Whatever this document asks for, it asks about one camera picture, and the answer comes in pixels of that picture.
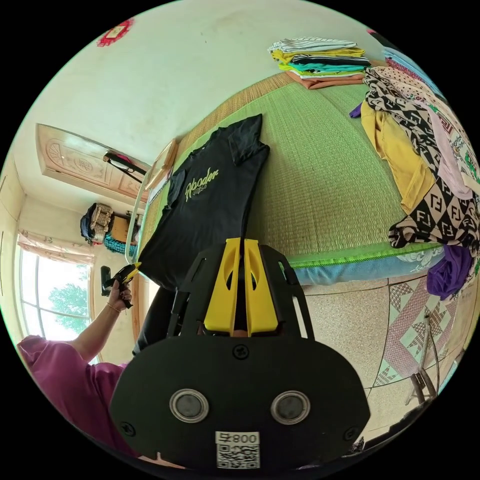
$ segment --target screw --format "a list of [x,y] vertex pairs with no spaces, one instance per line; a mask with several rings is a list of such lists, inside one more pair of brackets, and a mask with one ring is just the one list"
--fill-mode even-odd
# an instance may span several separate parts
[[120,424],[120,428],[123,430],[123,433],[127,435],[127,437],[134,437],[135,436],[135,429],[130,423],[123,421]]
[[237,345],[233,348],[233,356],[237,360],[245,360],[249,356],[249,349],[245,345]]
[[343,438],[348,442],[354,438],[356,439],[359,436],[359,434],[360,434],[360,430],[356,426],[353,426],[343,434]]

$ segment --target red decoration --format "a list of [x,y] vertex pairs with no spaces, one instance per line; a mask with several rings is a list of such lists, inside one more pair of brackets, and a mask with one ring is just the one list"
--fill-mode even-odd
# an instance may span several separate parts
[[120,40],[125,34],[130,30],[135,20],[129,18],[128,20],[123,21],[119,25],[111,28],[105,35],[97,41],[97,47],[109,47],[111,44],[114,44],[116,41]]

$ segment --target hand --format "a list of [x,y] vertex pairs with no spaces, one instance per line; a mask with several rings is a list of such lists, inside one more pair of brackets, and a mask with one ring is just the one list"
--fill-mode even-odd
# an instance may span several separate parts
[[120,291],[120,284],[118,280],[115,280],[113,287],[111,289],[110,295],[108,296],[108,304],[122,312],[127,307],[125,306],[124,300],[132,300],[132,292],[126,288],[125,290]]

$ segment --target bracelet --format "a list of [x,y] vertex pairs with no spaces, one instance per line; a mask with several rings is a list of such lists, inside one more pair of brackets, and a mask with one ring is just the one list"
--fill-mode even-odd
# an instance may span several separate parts
[[116,312],[118,312],[119,314],[122,313],[121,310],[119,310],[118,308],[115,308],[114,306],[111,306],[108,302],[106,303],[112,310],[115,310]]

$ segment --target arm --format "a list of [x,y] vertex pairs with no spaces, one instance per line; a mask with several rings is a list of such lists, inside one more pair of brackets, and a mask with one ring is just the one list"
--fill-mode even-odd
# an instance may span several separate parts
[[75,339],[67,342],[86,361],[90,362],[103,349],[120,313],[126,309],[123,300],[131,300],[130,290],[122,292],[115,280],[107,304],[97,318]]

